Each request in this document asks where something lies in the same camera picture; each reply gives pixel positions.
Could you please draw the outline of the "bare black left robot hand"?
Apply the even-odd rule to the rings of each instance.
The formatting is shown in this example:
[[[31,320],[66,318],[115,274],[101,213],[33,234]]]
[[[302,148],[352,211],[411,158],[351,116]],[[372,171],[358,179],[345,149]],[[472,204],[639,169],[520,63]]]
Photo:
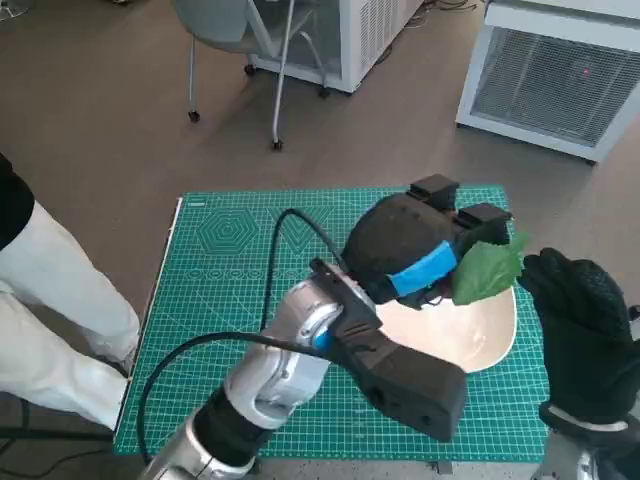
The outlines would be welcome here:
[[[453,297],[453,272],[478,242],[506,245],[512,214],[490,203],[455,207],[459,184],[435,174],[380,199],[342,251],[347,273],[377,305],[415,310]]]

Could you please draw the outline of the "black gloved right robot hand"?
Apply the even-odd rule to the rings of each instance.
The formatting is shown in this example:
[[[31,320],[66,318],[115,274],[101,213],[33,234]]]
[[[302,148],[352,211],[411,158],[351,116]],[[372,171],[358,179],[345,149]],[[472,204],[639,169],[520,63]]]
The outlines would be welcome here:
[[[519,284],[532,298],[543,331],[551,404],[579,421],[613,424],[636,403],[639,342],[617,282],[588,259],[544,248],[523,260]]]

